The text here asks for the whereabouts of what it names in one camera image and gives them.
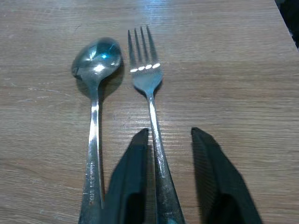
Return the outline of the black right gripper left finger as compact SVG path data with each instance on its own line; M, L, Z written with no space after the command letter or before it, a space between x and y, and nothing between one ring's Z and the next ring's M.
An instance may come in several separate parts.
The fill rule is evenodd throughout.
M100 223L154 223L151 148L148 140L148 128L141 129L133 136L114 168L105 195L105 207L101 212Z

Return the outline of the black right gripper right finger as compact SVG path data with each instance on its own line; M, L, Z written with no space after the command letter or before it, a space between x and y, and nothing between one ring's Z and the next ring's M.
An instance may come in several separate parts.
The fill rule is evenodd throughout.
M242 175L212 135L193 127L192 151L200 219L203 224L260 224Z

